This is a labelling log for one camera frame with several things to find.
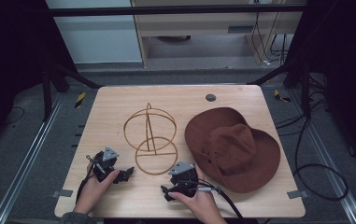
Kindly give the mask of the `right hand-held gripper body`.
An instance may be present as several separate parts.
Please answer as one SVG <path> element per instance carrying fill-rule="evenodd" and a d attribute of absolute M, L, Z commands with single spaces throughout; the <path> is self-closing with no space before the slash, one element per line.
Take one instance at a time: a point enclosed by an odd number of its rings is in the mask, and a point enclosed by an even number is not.
<path fill-rule="evenodd" d="M 179 161 L 168 172 L 171 175 L 173 187 L 167 190 L 167 197 L 170 192 L 179 192 L 187 197 L 193 197 L 198 186 L 198 175 L 193 163 Z"/>

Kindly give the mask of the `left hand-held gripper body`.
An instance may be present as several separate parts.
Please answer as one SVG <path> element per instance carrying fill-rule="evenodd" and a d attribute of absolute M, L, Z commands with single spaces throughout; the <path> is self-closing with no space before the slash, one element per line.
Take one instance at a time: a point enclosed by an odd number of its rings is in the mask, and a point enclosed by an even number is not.
<path fill-rule="evenodd" d="M 98 152 L 93 158 L 89 155 L 86 158 L 90 161 L 90 170 L 87 177 L 96 176 L 102 182 L 113 170 L 119 154 L 111 147 L 106 146 L 103 151 Z"/>

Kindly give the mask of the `gold wire hat stand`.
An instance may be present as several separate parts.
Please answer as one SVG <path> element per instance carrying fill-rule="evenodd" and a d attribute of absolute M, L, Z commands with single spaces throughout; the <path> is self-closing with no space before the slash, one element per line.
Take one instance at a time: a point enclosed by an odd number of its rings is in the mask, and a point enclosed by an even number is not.
<path fill-rule="evenodd" d="M 147 103 L 123 124 L 123 136 L 135 152 L 135 164 L 147 175 L 168 172 L 178 160 L 178 126 L 170 113 Z"/>

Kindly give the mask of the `brown felt hat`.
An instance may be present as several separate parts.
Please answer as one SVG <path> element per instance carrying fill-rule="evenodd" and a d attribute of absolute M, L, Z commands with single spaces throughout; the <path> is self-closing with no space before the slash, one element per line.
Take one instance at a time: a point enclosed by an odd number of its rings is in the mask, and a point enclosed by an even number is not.
<path fill-rule="evenodd" d="M 231 107 L 212 108 L 194 116 L 186 126 L 185 142 L 202 171 L 235 193 L 263 187 L 280 163 L 275 138 L 250 127 Z"/>

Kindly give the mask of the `person's left hand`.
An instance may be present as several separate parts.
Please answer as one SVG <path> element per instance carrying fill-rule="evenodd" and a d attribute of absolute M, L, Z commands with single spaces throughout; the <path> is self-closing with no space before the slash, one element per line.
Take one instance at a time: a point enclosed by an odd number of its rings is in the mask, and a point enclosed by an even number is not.
<path fill-rule="evenodd" d="M 99 182 L 96 177 L 90 177 L 84 185 L 73 211 L 89 215 L 113 185 L 113 181 L 119 173 L 119 170 L 114 170 L 102 182 Z"/>

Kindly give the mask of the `person's right hand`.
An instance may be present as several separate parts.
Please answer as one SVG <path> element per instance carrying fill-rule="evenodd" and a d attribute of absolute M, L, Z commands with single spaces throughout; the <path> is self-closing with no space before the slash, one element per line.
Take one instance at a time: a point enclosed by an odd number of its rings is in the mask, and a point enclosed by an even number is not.
<path fill-rule="evenodd" d="M 179 192 L 169 192 L 168 195 L 186 205 L 203 224 L 227 224 L 210 191 L 197 190 L 192 197 Z"/>

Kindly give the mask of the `yellow black tape strip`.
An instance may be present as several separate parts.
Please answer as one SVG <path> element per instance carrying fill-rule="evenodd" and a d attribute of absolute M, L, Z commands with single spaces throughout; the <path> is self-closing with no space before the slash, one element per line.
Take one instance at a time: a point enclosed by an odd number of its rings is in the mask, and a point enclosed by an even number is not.
<path fill-rule="evenodd" d="M 75 105 L 74 105 L 75 108 L 80 108 L 80 106 L 85 98 L 85 95 L 86 95 L 86 92 L 81 92 L 78 95 L 78 99 L 76 100 Z"/>
<path fill-rule="evenodd" d="M 278 90 L 274 90 L 274 98 L 280 100 L 281 102 L 291 102 L 291 99 L 289 97 L 282 97 Z"/>

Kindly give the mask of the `black metal stand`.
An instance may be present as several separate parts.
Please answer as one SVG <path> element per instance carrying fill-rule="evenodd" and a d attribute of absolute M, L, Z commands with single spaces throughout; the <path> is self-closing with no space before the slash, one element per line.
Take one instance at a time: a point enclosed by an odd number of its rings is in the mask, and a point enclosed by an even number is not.
<path fill-rule="evenodd" d="M 283 85 L 288 88 L 294 88 L 298 83 L 301 83 L 301 107 L 304 115 L 307 118 L 311 117 L 309 105 L 309 65 L 304 60 L 293 59 L 284 63 L 280 67 L 274 69 L 263 77 L 249 82 L 249 85 L 263 85 L 267 80 L 276 77 L 279 74 L 287 73 Z"/>
<path fill-rule="evenodd" d="M 96 84 L 86 77 L 81 76 L 78 72 L 74 72 L 60 64 L 49 63 L 45 66 L 42 72 L 42 86 L 43 86 L 43 99 L 44 99 L 44 118 L 46 121 L 50 118 L 52 112 L 51 105 L 51 86 L 54 86 L 57 92 L 67 92 L 69 85 L 64 79 L 65 76 L 72 77 L 76 81 L 84 84 L 92 89 L 100 89 L 101 85 Z"/>

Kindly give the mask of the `white cabinet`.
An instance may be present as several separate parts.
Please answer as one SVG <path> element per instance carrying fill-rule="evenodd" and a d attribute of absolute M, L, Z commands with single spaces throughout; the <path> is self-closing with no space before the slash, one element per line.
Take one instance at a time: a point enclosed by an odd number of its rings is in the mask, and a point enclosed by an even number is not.
<path fill-rule="evenodd" d="M 130 0 L 46 0 L 50 9 L 130 7 Z M 54 18 L 76 64 L 141 63 L 132 16 Z"/>

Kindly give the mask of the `black curtain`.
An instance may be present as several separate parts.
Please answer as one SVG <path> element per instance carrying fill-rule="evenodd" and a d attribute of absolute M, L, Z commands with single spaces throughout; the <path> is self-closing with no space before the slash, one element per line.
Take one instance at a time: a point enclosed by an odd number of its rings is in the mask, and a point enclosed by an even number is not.
<path fill-rule="evenodd" d="M 23 9 L 48 7 L 46 0 L 0 0 L 0 129 L 15 96 L 41 82 L 41 65 L 23 33 L 25 23 L 56 63 L 76 69 L 54 18 L 21 14 Z"/>
<path fill-rule="evenodd" d="M 356 151 L 356 0 L 307 0 L 288 58 L 307 39 L 312 72 L 326 76 L 327 97 Z"/>

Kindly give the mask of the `light wooden desk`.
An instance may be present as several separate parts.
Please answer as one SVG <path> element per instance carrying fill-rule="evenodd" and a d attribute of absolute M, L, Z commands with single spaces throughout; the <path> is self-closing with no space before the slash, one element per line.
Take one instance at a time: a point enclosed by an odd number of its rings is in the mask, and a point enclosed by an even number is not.
<path fill-rule="evenodd" d="M 304 4 L 306 0 L 130 0 L 134 7 Z M 143 63 L 148 62 L 150 40 L 156 36 L 244 35 L 256 63 L 271 60 L 275 35 L 296 31 L 301 12 L 136 15 L 135 27 Z"/>

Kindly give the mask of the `grey table bracket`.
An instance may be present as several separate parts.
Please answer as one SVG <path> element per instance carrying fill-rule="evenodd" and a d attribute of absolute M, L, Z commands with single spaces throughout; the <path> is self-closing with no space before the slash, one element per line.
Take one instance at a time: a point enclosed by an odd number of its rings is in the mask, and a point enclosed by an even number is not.
<path fill-rule="evenodd" d="M 59 198 L 59 197 L 71 197 L 73 194 L 73 190 L 71 189 L 60 189 L 52 192 L 51 197 Z"/>
<path fill-rule="evenodd" d="M 293 190 L 293 191 L 289 191 L 287 193 L 288 197 L 290 199 L 295 199 L 295 198 L 307 198 L 308 197 L 308 193 L 305 190 Z"/>

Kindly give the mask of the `aluminium floor rail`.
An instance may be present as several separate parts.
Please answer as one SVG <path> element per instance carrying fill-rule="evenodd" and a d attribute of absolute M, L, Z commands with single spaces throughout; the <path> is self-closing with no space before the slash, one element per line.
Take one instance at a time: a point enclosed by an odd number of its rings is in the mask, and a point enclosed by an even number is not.
<path fill-rule="evenodd" d="M 307 189 L 310 189 L 307 183 L 303 180 L 301 171 L 304 171 L 306 168 L 319 167 L 327 175 L 328 180 L 332 185 L 336 195 L 335 198 L 330 199 L 330 202 L 340 202 L 349 219 L 350 224 L 356 224 L 356 200 L 349 189 L 347 179 L 341 175 L 337 166 L 335 165 L 335 162 L 332 160 L 330 154 L 326 151 L 325 145 L 321 141 L 320 135 L 315 126 L 311 124 L 310 119 L 304 115 L 301 107 L 301 101 L 299 99 L 299 94 L 296 91 L 288 91 L 288 94 L 291 96 L 292 103 L 300 113 L 300 117 L 305 119 L 304 124 L 299 132 L 297 144 L 294 150 L 295 154 L 293 174 L 297 176 L 300 182 Z M 309 139 L 314 145 L 314 150 L 319 157 L 320 163 L 303 165 L 299 164 L 299 149 L 305 131 L 308 131 Z"/>
<path fill-rule="evenodd" d="M 51 105 L 51 112 L 47 119 L 45 119 L 36 134 L 31 146 L 26 153 L 20 168 L 15 174 L 10 186 L 7 189 L 3 200 L 0 202 L 0 224 L 5 224 L 10 214 L 12 207 L 14 206 L 18 196 L 21 193 L 21 189 L 27 179 L 27 176 L 32 170 L 32 167 L 36 161 L 37 155 L 40 152 L 44 141 L 46 140 L 48 133 L 51 129 L 53 122 L 55 121 L 65 97 L 64 93 L 57 93 L 55 100 Z"/>

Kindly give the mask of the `black horizontal frame bar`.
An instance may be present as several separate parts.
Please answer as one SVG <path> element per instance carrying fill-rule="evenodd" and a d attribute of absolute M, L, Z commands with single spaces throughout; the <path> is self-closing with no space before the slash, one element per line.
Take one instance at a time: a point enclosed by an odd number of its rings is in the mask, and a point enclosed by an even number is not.
<path fill-rule="evenodd" d="M 122 16 L 122 15 L 169 15 L 204 13 L 252 13 L 252 12 L 298 12 L 306 10 L 306 4 L 266 5 L 209 5 L 209 6 L 168 6 L 168 7 L 97 7 L 97 8 L 55 8 L 46 13 L 53 17 L 76 16 Z"/>

